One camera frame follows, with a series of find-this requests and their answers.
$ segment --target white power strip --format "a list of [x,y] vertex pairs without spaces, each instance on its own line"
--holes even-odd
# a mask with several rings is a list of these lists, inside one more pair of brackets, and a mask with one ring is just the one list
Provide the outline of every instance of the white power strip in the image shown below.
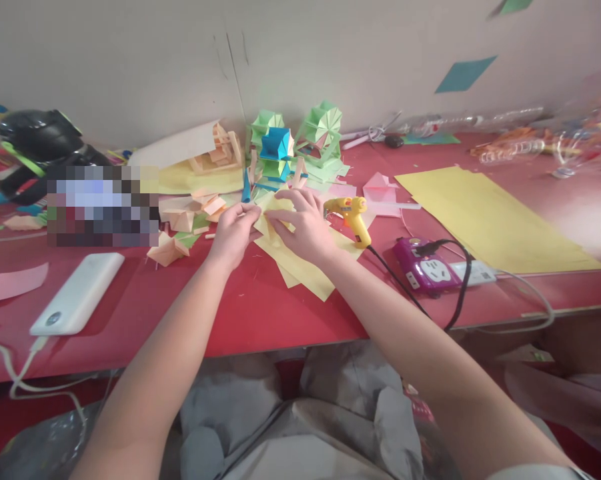
[[87,324],[98,302],[125,261],[119,253],[92,253],[58,290],[29,333],[35,336],[74,335]]
[[[450,263],[450,267],[454,269],[456,275],[461,280],[465,277],[467,262]],[[482,263],[479,260],[472,260],[472,272],[469,275],[469,287],[474,285],[482,285],[483,283],[493,283],[496,280],[496,273],[492,268]]]

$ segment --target hand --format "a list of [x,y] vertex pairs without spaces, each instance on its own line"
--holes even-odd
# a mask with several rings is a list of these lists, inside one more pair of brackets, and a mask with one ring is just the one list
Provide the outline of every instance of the hand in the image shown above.
[[247,245],[261,236],[253,228],[260,212],[260,207],[249,203],[236,203],[225,210],[220,215],[215,239],[205,262],[213,263],[215,267],[224,267],[229,272],[240,265]]
[[[281,190],[277,199],[291,200],[294,211],[269,210],[265,215],[282,241],[298,257],[320,268],[321,264],[338,255],[340,251],[329,233],[324,218],[323,202],[307,190]],[[295,227],[291,232],[282,222]]]

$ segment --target white power bank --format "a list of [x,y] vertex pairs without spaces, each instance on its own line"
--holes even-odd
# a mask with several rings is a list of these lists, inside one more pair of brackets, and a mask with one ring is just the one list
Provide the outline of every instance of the white power bank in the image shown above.
[[82,330],[124,261],[119,253],[87,255],[29,333],[47,337],[74,335]]

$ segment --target power cord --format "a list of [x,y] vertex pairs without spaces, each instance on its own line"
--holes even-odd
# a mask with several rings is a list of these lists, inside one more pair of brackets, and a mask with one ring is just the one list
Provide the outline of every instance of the power cord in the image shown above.
[[523,277],[516,275],[515,273],[508,272],[507,270],[496,270],[496,273],[509,275],[510,277],[515,278],[516,280],[519,280],[519,281],[523,282],[525,285],[527,285],[527,287],[529,287],[538,296],[538,298],[543,302],[543,304],[545,305],[545,308],[547,308],[547,320],[545,322],[541,323],[540,325],[536,325],[534,327],[521,328],[521,329],[497,330],[497,331],[489,331],[489,330],[485,330],[485,329],[476,329],[476,330],[478,330],[479,332],[482,332],[482,333],[489,333],[491,335],[501,335],[503,333],[521,333],[521,332],[543,330],[543,329],[549,327],[554,322],[554,320],[556,318],[555,310],[553,309],[552,305],[549,303],[549,300],[547,300],[547,298],[545,298],[545,296],[535,286],[533,286],[530,282],[525,280]]
[[462,278],[462,284],[460,285],[460,292],[458,293],[458,301],[456,302],[456,310],[454,311],[454,315],[452,316],[452,319],[449,320],[449,323],[447,323],[447,325],[443,328],[443,330],[445,332],[448,332],[449,330],[452,329],[452,327],[456,324],[456,322],[458,321],[458,318],[460,317],[460,312],[462,311],[462,304],[465,301],[465,294],[467,293],[467,286],[469,285],[469,277],[472,274],[472,261],[474,260],[473,255],[471,255],[467,249],[462,245],[462,243],[460,243],[457,240],[449,240],[449,239],[442,239],[442,240],[437,240],[435,242],[431,242],[431,243],[427,243],[426,245],[422,245],[421,247],[416,247],[416,253],[418,255],[433,255],[434,253],[436,253],[436,251],[442,247],[442,245],[445,245],[446,243],[453,243],[457,246],[460,247],[460,249],[462,250],[462,253],[465,255],[465,261],[467,262],[467,267],[465,268],[465,275]]
[[[474,257],[467,251],[467,249],[460,242],[458,242],[456,240],[449,240],[449,239],[438,240],[438,241],[423,245],[421,247],[416,247],[416,252],[418,253],[418,255],[433,255],[440,247],[442,247],[446,243],[453,243],[453,244],[459,246],[460,249],[462,250],[462,253],[464,253],[465,260],[467,262],[467,267],[465,268],[465,275],[462,279],[462,284],[460,285],[460,293],[458,294],[458,302],[456,302],[456,310],[454,311],[454,314],[453,314],[451,320],[449,320],[449,322],[443,329],[445,332],[448,332],[456,324],[456,322],[458,321],[458,318],[460,317],[460,312],[462,311],[462,305],[465,300],[465,294],[467,292],[467,286],[469,284],[469,277],[472,274],[472,260],[474,260]],[[371,245],[369,245],[367,248],[378,258],[378,260],[380,260],[382,265],[387,269],[387,271],[391,274],[391,276],[394,278],[394,280],[396,280],[396,282],[398,282],[398,285],[400,285],[400,287],[402,287],[402,289],[405,291],[407,296],[414,302],[416,307],[418,307],[418,309],[422,313],[424,313],[431,319],[431,316],[429,315],[429,313],[427,313],[427,311],[422,307],[422,305],[420,305],[420,303],[418,302],[416,297],[414,297],[414,294],[404,285],[404,283],[402,283],[400,281],[400,279],[394,273],[394,271],[389,268],[389,265],[387,264],[387,262],[385,262],[384,258],[382,258],[380,256],[380,254],[376,251],[376,249],[374,249]]]
[[[25,361],[25,364],[23,365],[22,370],[20,370],[19,374],[16,374],[16,372],[13,368],[13,362],[11,360],[11,354],[10,354],[9,350],[7,350],[6,347],[0,345],[0,353],[2,354],[4,363],[5,363],[5,369],[7,370],[7,374],[9,375],[9,378],[13,382],[13,384],[11,385],[11,388],[9,389],[9,398],[11,398],[13,400],[26,400],[26,399],[34,399],[34,398],[56,397],[58,395],[68,396],[71,399],[71,401],[73,402],[73,404],[75,405],[75,410],[76,410],[78,417],[80,418],[80,422],[82,424],[81,430],[80,430],[80,443],[79,443],[79,445],[80,445],[84,441],[86,433],[87,433],[87,418],[85,417],[84,410],[82,408],[82,405],[80,405],[78,397],[76,397],[74,393],[72,393],[70,391],[58,391],[58,390],[72,387],[74,385],[77,385],[78,383],[84,382],[86,380],[90,380],[90,379],[94,378],[95,376],[92,375],[90,377],[86,377],[86,378],[77,380],[75,382],[68,383],[66,385],[59,385],[57,387],[33,387],[33,386],[28,385],[25,382],[23,382],[23,378],[27,374],[27,371],[29,370],[31,363],[33,362],[33,358],[34,358],[35,354],[38,353],[40,350],[42,350],[42,348],[44,348],[44,346],[47,344],[48,340],[49,340],[48,337],[36,338],[35,342],[33,342],[32,346],[29,348],[29,356],[27,357],[27,360]],[[39,394],[38,395],[18,395],[18,394],[16,394],[18,388],[20,388],[22,390],[30,391],[30,392],[39,392]]]
[[414,297],[414,294],[407,287],[405,287],[405,285],[400,281],[400,279],[394,273],[394,271],[389,268],[389,265],[387,265],[387,262],[385,262],[385,259],[380,256],[380,254],[376,251],[376,249],[374,249],[371,245],[369,245],[367,247],[367,249],[369,251],[371,251],[376,257],[378,257],[378,260],[380,260],[380,263],[382,263],[382,265],[384,265],[384,267],[387,269],[387,271],[392,274],[392,277],[394,278],[394,280],[396,280],[396,282],[398,282],[398,285],[400,285],[402,287],[402,289],[405,291],[405,293],[407,294],[407,296],[414,302],[414,304],[416,305],[416,307],[418,307],[418,309],[422,313],[424,313],[425,315],[427,315],[431,319],[429,313],[427,313],[427,311],[422,307],[422,305],[420,305],[420,303],[418,302],[418,300],[416,300],[416,297]]

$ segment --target black cable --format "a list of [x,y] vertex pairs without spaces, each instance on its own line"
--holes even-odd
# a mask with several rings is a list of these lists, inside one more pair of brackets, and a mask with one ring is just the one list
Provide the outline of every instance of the black cable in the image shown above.
[[416,307],[418,307],[418,309],[424,313],[425,315],[427,315],[430,319],[431,317],[429,316],[429,313],[427,313],[427,311],[422,307],[422,305],[420,305],[420,303],[418,302],[418,300],[416,300],[416,297],[414,297],[414,294],[407,288],[405,287],[405,285],[400,281],[400,279],[396,276],[396,274],[394,273],[393,270],[391,270],[389,268],[389,265],[387,265],[387,262],[385,262],[385,259],[382,258],[378,252],[376,251],[376,249],[374,249],[371,245],[369,245],[369,247],[367,247],[376,257],[378,257],[378,260],[380,260],[382,262],[382,264],[385,266],[385,268],[387,269],[387,271],[389,273],[392,274],[392,277],[394,278],[394,280],[396,280],[398,282],[398,285],[400,285],[402,287],[402,289],[405,291],[405,293],[407,293],[407,295],[409,296],[409,298],[416,304]]
[[432,243],[427,243],[422,247],[416,247],[416,252],[418,253],[418,255],[433,255],[436,252],[436,250],[438,250],[445,243],[453,243],[459,246],[462,250],[462,253],[464,253],[465,260],[467,262],[467,266],[465,268],[465,275],[462,279],[462,284],[460,285],[460,293],[458,294],[458,301],[456,302],[456,310],[454,311],[454,316],[452,316],[452,319],[449,320],[449,323],[443,329],[445,332],[448,332],[456,324],[456,322],[458,321],[458,317],[460,316],[460,312],[462,311],[462,304],[465,301],[465,293],[467,292],[469,277],[472,274],[472,260],[474,260],[474,257],[459,241],[448,239],[437,240]]

